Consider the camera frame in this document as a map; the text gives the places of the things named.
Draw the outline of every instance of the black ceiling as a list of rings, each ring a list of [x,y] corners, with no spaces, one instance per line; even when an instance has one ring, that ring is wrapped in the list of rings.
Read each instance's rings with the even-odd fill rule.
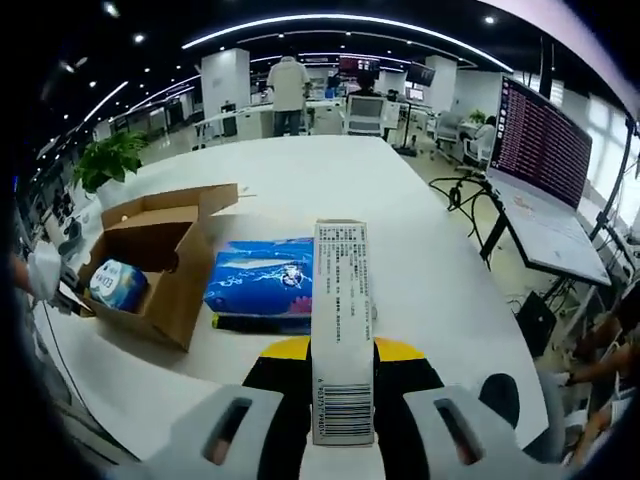
[[[27,45],[9,44],[6,48],[16,49],[9,56],[17,57],[19,84],[24,89],[18,107],[23,114],[24,130],[20,136],[24,161],[31,163],[29,157],[33,156],[33,150],[40,150],[50,137],[78,125],[101,99],[124,80],[129,81],[127,87],[95,114],[87,128],[92,127],[98,118],[117,115],[125,110],[126,105],[140,102],[145,92],[155,93],[167,87],[171,79],[180,81],[195,75],[193,65],[203,55],[218,51],[221,46],[234,47],[236,42],[260,35],[271,34],[260,41],[239,45],[249,50],[252,58],[282,53],[283,42],[293,45],[298,51],[334,52],[345,45],[344,51],[414,60],[423,60],[434,53],[415,44],[407,45],[406,40],[411,40],[448,51],[452,58],[460,56],[483,70],[497,70],[492,63],[447,42],[396,27],[362,22],[289,22],[244,30],[186,51],[181,49],[181,45],[203,34],[261,18],[311,12],[371,15],[450,35],[517,70],[535,72],[540,64],[540,31],[476,0],[180,0],[161,4],[114,0],[114,3],[119,10],[119,18],[108,16],[103,2],[97,0],[61,0],[22,7],[28,12],[23,13],[16,27],[22,25],[23,31],[31,32],[33,38],[23,42]],[[575,0],[569,3],[597,29],[599,38],[612,50],[626,74],[638,83],[638,65],[633,63],[633,59],[622,57],[631,31],[609,30],[613,28],[614,19],[596,15],[590,6],[594,2]],[[613,9],[612,3],[615,5],[621,0],[608,0],[606,8],[609,12]],[[496,24],[486,25],[482,20],[486,15],[495,16]],[[336,32],[291,34],[284,40],[273,35],[301,30]],[[402,41],[356,34],[347,37],[343,33],[347,30],[397,37]],[[146,39],[136,45],[133,35],[138,32]],[[88,60],[75,73],[69,73],[60,66],[60,61],[74,65],[83,57]],[[556,48],[555,63],[557,76],[570,88],[597,92],[614,100],[598,77],[561,45]],[[256,72],[266,70],[268,64],[256,63],[252,69]],[[91,81],[97,82],[95,88],[89,87]],[[64,120],[64,115],[68,115],[68,119]]]

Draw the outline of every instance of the tissue package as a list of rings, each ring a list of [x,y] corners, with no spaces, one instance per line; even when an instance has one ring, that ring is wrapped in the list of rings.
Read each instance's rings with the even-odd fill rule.
[[[313,238],[229,242],[204,293],[220,316],[310,319]]]
[[[91,298],[109,308],[133,312],[147,288],[147,278],[135,267],[107,260],[89,282]]]

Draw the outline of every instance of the barcode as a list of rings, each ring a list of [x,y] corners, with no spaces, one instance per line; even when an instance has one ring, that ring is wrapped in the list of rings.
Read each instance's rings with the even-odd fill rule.
[[[371,385],[324,386],[324,436],[371,435]]]

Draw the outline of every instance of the window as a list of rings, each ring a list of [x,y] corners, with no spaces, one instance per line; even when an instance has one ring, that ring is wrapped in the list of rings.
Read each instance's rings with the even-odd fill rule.
[[[528,86],[530,89],[540,93],[540,76],[533,73],[526,72],[513,72],[513,78]],[[557,107],[562,106],[562,99],[564,97],[564,82],[559,80],[551,81],[551,96],[549,100]]]
[[[627,141],[625,116],[604,100],[594,96],[589,99],[587,110],[589,121],[587,133],[593,139],[587,177],[593,188],[608,200],[620,171]],[[634,137],[627,160],[627,172],[618,198],[614,202],[615,211],[627,226],[633,225],[640,207],[640,181],[635,178],[638,152],[640,152],[640,139]]]

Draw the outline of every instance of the open cardboard box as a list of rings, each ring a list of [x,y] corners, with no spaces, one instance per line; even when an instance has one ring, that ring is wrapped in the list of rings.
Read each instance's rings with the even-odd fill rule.
[[[88,286],[113,258],[142,270],[149,286],[132,313],[109,308],[88,291],[80,300],[109,323],[188,350],[213,265],[204,224],[237,201],[237,185],[228,184],[148,195],[105,211],[104,233],[80,267],[80,281]]]

